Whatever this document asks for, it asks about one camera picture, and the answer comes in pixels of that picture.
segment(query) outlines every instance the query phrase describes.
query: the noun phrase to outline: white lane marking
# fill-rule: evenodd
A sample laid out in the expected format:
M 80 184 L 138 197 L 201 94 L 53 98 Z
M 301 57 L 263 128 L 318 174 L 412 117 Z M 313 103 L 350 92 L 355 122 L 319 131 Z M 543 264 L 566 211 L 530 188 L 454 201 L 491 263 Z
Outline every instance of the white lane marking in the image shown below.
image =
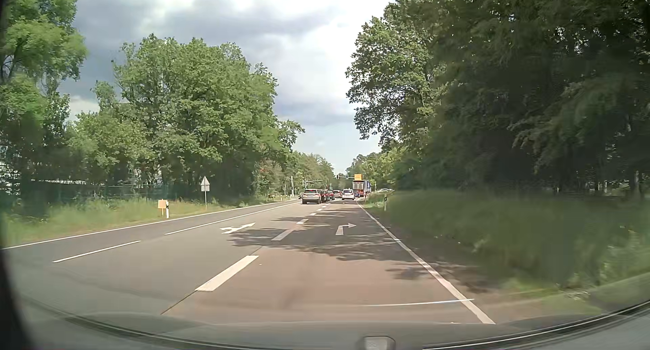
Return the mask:
M 191 215 L 189 217 L 180 217 L 180 218 L 174 218 L 174 219 L 167 219 L 165 221 L 158 221 L 158 222 L 149 222 L 149 223 L 142 223 L 142 224 L 136 224 L 135 226 L 128 226 L 128 227 L 121 227 L 121 228 L 114 228 L 114 229 L 106 229 L 103 231 L 97 231 L 97 232 L 90 232 L 90 233 L 85 233 L 85 234 L 77 234 L 74 236 L 67 236 L 67 237 L 60 237 L 60 238 L 54 238 L 54 239 L 48 239 L 46 241 L 38 241 L 38 242 L 32 242 L 32 243 L 24 243 L 23 245 L 17 245 L 17 246 L 9 246 L 9 247 L 3 247 L 3 250 L 8 250 L 10 248 L 18 248 L 18 247 L 25 247 L 25 246 L 31 246 L 31 245 L 38 245 L 39 243 L 47 243 L 47 242 L 54 242 L 54 241 L 60 241 L 62 239 L 68 239 L 68 238 L 77 238 L 77 237 L 83 237 L 83 236 L 90 236 L 92 234 L 100 234 L 100 233 L 105 233 L 105 232 L 113 232 L 113 231 L 119 231 L 121 229 L 128 229 L 128 228 L 136 228 L 136 227 L 142 227 L 142 226 L 149 226 L 151 224 L 158 224 L 158 223 L 164 223 L 164 222 L 172 222 L 172 221 L 178 221 L 180 219 L 188 219 L 188 218 L 195 218 L 195 217 L 200 217 L 203 215 L 210 215 L 210 214 L 216 214 L 216 213 L 224 213 L 224 212 L 230 212 L 233 210 L 240 210 L 240 209 L 246 209 L 249 207 L 256 207 L 256 206 L 262 206 L 262 205 L 269 205 L 269 204 L 278 204 L 278 203 L 284 203 L 284 202 L 273 202 L 273 203 L 264 203 L 264 204 L 258 204 L 258 205 L 251 205 L 251 206 L 244 206 L 244 207 L 235 207 L 233 209 L 228 209 L 228 210 L 220 210 L 219 212 L 210 212 L 210 213 L 202 213 L 202 214 L 197 214 L 197 215 Z M 291 204 L 285 204 L 281 206 L 287 206 L 287 205 L 294 205 L 298 203 L 291 203 Z
M 240 229 L 246 228 L 246 227 L 253 227 L 255 225 L 255 222 L 244 224 L 239 227 L 223 227 L 222 230 L 225 230 L 226 232 L 221 232 L 222 234 L 228 234 L 228 233 L 233 233 L 236 231 L 239 231 Z
M 123 243 L 123 244 L 121 244 L 121 245 L 117 245 L 117 246 L 111 246 L 111 247 L 107 247 L 107 248 L 102 248 L 101 250 L 90 251 L 89 253 L 85 253 L 85 254 L 80 254 L 80 255 L 70 256 L 69 258 L 63 258 L 63 259 L 60 259 L 60 260 L 55 260 L 55 261 L 53 261 L 53 262 L 61 262 L 61 261 L 70 260 L 70 259 L 72 259 L 72 258 L 80 258 L 81 256 L 86 256 L 86 255 L 90 255 L 90 254 L 100 253 L 100 252 L 102 252 L 102 251 L 110 250 L 111 248 L 117 248 L 117 247 L 121 247 L 121 246 L 131 245 L 132 243 L 138 243 L 138 242 L 142 242 L 142 241 L 133 241 L 133 242 L 129 242 L 129 243 Z
M 339 226 L 339 227 L 337 228 L 337 230 L 336 230 L 336 235 L 337 235 L 337 236 L 343 236 L 343 227 L 352 228 L 352 227 L 356 227 L 356 226 L 357 226 L 356 224 L 352 224 L 352 223 L 343 224 L 343 225 L 341 225 L 341 226 Z
M 392 239 L 394 239 L 395 242 L 397 242 L 398 245 L 402 246 L 402 248 L 403 248 L 404 250 L 406 250 L 406 252 L 409 253 L 409 254 L 411 255 L 411 257 L 413 257 L 413 258 L 414 258 L 414 259 L 415 259 L 415 260 L 416 260 L 420 265 L 422 265 L 422 266 L 423 266 L 423 267 L 424 267 L 424 268 L 425 268 L 425 269 L 426 269 L 426 270 L 427 270 L 427 271 L 428 271 L 428 272 L 429 272 L 429 273 L 430 273 L 434 278 L 436 278 L 440 284 L 442 284 L 445 288 L 447 288 L 447 290 L 449 290 L 449 293 L 451 293 L 454 297 L 456 297 L 456 298 L 458 298 L 459 300 L 461 300 L 461 301 L 462 301 L 461 303 L 464 304 L 465 307 L 467 307 L 467 309 L 469 309 L 470 311 L 472 311 L 472 313 L 474 313 L 474 314 L 476 315 L 476 317 L 478 317 L 478 319 L 479 319 L 481 322 L 483 322 L 483 323 L 490 323 L 490 324 L 492 324 L 492 325 L 495 324 L 494 321 L 492 321 L 492 319 L 490 319 L 490 317 L 488 317 L 487 314 L 485 314 L 483 311 L 481 311 L 481 309 L 480 309 L 479 307 L 477 307 L 474 303 L 472 303 L 471 301 L 465 301 L 464 299 L 467 299 L 466 296 L 464 296 L 464 295 L 463 295 L 463 294 L 462 294 L 462 293 L 461 293 L 461 292 L 460 292 L 460 291 L 459 291 L 459 290 L 458 290 L 458 289 L 457 289 L 453 284 L 451 284 L 447 279 L 443 278 L 443 276 L 440 275 L 439 272 L 435 271 L 435 269 L 434 269 L 433 267 L 431 267 L 431 265 L 429 265 L 427 262 L 425 262 L 424 260 L 422 260 L 422 258 L 420 258 L 420 256 L 418 256 L 417 254 L 415 254 L 415 253 L 413 252 L 413 250 L 411 250 L 411 249 L 408 248 L 406 245 L 404 245 L 404 243 L 402 243 L 402 241 L 400 241 L 397 237 L 395 237 L 395 235 L 393 235 L 393 232 L 389 231 L 388 229 L 386 229 L 386 227 L 384 227 L 383 224 L 379 223 L 379 221 L 377 221 L 377 219 L 375 219 L 375 217 L 373 217 L 370 213 L 368 213 L 368 211 L 367 211 L 367 210 L 366 210 L 366 209 L 365 209 L 361 204 L 359 204 L 359 202 L 357 202 L 357 205 L 359 205 L 359 207 L 362 208 L 362 210 L 363 210 L 366 214 L 368 214 L 368 217 L 370 217 L 370 218 L 371 218 L 375 223 L 377 223 L 377 225 L 378 225 L 379 227 L 381 227 L 381 228 L 382 228 L 386 233 L 388 233 L 388 235 L 389 235 Z
M 230 221 L 231 219 L 241 218 L 241 217 L 245 217 L 245 216 L 247 216 L 247 215 L 251 215 L 251 214 L 257 214 L 257 213 L 267 212 L 267 211 L 269 211 L 269 210 L 278 209 L 279 207 L 285 207 L 285 206 L 287 206 L 287 205 L 281 205 L 281 206 L 276 206 L 276 207 L 270 207 L 270 208 L 268 208 L 268 209 L 260 210 L 260 211 L 258 211 L 258 212 L 253 212 L 253 213 L 248 213 L 248 214 L 238 215 L 238 216 L 236 216 L 236 217 L 232 217 L 232 218 L 222 219 L 221 221 L 205 223 L 205 224 L 201 224 L 201 225 L 199 225 L 199 226 L 194 226 L 194 227 L 185 228 L 185 229 L 179 229 L 179 230 L 177 230 L 177 231 L 173 231 L 173 232 L 165 233 L 165 236 L 167 236 L 168 234 L 174 234 L 174 233 L 178 233 L 178 232 L 187 231 L 187 230 L 189 230 L 189 229 L 195 229 L 195 228 L 199 228 L 199 227 L 207 226 L 207 225 L 209 225 L 209 224 L 214 224 L 214 223 L 221 223 L 221 222 L 225 222 L 225 221 Z
M 285 238 L 288 236 L 289 233 L 293 232 L 293 228 L 287 229 L 281 234 L 277 235 L 276 237 L 272 238 L 271 241 L 281 241 L 282 238 Z
M 421 304 L 442 304 L 442 303 L 458 303 L 465 301 L 473 301 L 474 299 L 452 299 L 450 301 L 436 301 L 436 302 L 420 302 L 420 303 L 400 303 L 400 304 L 362 304 L 364 307 L 396 307 L 396 306 L 419 306 Z
M 216 288 L 219 288 L 221 284 L 225 283 L 226 280 L 232 278 L 241 269 L 244 269 L 249 263 L 252 263 L 258 257 L 259 256 L 245 256 L 240 261 L 232 264 L 226 270 L 218 273 L 214 278 L 205 282 L 202 286 L 196 288 L 195 291 L 214 291 Z

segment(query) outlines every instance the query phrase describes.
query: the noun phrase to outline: truck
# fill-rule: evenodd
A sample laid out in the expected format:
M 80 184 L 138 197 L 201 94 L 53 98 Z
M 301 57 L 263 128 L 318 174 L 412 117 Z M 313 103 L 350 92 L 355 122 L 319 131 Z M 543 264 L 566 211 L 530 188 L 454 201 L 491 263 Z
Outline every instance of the truck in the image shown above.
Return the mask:
M 359 196 L 365 195 L 366 181 L 365 180 L 352 180 L 352 190 L 359 193 Z

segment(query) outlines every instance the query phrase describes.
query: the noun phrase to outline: sign post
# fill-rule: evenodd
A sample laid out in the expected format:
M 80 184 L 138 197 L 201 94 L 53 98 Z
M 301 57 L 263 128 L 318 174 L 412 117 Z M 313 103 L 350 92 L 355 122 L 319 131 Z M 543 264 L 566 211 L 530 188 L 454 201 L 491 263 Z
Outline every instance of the sign post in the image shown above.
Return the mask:
M 203 177 L 203 181 L 201 181 L 201 191 L 205 195 L 205 210 L 207 210 L 207 192 L 210 191 L 210 181 L 207 181 L 205 176 Z
M 169 200 L 163 200 L 163 199 L 158 200 L 158 209 L 161 210 L 160 212 L 163 215 L 167 213 L 167 218 L 169 218 Z

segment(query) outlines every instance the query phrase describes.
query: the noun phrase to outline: road arrow marking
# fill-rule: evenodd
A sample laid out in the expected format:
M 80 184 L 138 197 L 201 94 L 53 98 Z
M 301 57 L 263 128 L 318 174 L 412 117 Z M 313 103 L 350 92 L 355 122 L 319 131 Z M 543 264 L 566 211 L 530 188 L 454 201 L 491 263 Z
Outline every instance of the road arrow marking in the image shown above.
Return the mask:
M 336 230 L 337 236 L 343 236 L 343 227 L 352 228 L 352 227 L 356 227 L 356 224 L 348 223 L 348 224 L 344 224 L 343 226 L 339 226 L 338 229 Z
M 244 224 L 243 226 L 239 226 L 239 227 L 223 227 L 222 229 L 225 230 L 225 232 L 221 232 L 221 233 L 222 234 L 233 233 L 234 231 L 239 231 L 242 228 L 253 227 L 253 224 L 255 224 L 255 222 Z

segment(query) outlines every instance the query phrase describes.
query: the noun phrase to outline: asphalt road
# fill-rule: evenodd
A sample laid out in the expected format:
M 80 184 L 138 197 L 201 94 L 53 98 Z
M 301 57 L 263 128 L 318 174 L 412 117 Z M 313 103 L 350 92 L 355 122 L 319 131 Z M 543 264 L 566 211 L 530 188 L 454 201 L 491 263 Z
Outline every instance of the asphalt road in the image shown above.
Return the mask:
M 209 323 L 491 323 L 357 202 L 278 204 L 5 250 L 21 297 Z

